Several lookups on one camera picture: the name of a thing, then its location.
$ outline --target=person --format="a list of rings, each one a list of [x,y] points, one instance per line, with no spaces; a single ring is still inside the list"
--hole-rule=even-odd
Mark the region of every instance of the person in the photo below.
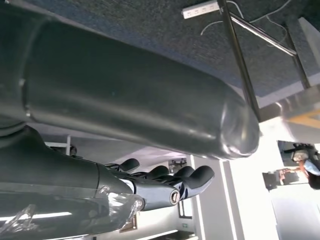
[[[282,157],[282,160],[284,161],[284,164],[288,162],[288,154],[285,153],[287,151],[284,151],[284,142],[278,141],[278,146],[280,150],[280,153]],[[294,161],[291,159],[291,163],[294,163],[297,167],[295,168],[285,168],[279,171],[279,177],[280,181],[285,179],[285,173],[297,173],[297,172],[302,172],[303,175],[306,176],[306,178],[308,179],[309,185],[315,190],[320,190],[320,169],[314,165],[310,159],[307,158],[306,156],[308,156],[308,154],[306,155],[306,151],[297,151],[300,154],[297,154],[297,157],[295,157]]]
[[[285,168],[282,171],[284,173],[297,173],[302,172],[306,178],[308,179],[308,183],[310,187],[315,190],[320,190],[320,170],[315,167],[309,159],[300,160],[297,162],[298,167],[290,169]]]

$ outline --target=ceiling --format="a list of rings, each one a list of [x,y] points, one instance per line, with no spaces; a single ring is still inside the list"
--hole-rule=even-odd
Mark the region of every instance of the ceiling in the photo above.
[[[281,7],[287,0],[238,0],[246,20],[253,20]],[[320,72],[299,27],[297,19],[305,16],[316,0],[291,0],[272,15],[278,24],[286,22],[301,60],[309,75]],[[140,48],[165,55],[200,69],[223,81],[241,88],[241,79],[223,23],[206,25],[221,20],[218,11],[183,19],[183,8],[205,0],[26,0],[67,19],[81,23],[107,36]],[[238,15],[230,4],[232,12]],[[313,4],[312,9],[320,8]],[[284,37],[283,29],[266,18],[255,23],[274,38]],[[235,27],[249,74],[257,96],[263,97],[275,90],[297,82],[299,77],[288,55],[268,46],[239,26]]]

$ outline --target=plastic wrap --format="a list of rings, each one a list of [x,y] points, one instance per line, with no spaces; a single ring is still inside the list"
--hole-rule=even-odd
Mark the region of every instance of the plastic wrap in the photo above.
[[[0,239],[86,239],[121,229],[144,206],[135,194],[0,183]]]

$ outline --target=bolt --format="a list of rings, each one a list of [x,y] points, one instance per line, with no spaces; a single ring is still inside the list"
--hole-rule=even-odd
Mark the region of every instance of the bolt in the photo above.
[[[180,195],[179,194],[179,192],[177,190],[174,190],[173,192],[171,192],[171,196],[170,196],[170,201],[171,204],[177,204],[179,202],[179,199],[180,198]]]

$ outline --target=white pillar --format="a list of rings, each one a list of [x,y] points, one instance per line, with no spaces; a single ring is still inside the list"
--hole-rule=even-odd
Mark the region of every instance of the white pillar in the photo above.
[[[236,213],[235,195],[230,187],[233,183],[226,175],[225,164],[228,162],[191,155],[187,157],[187,163],[194,169],[207,165],[215,174],[209,187],[192,198],[194,225],[198,239],[244,240],[239,215]]]

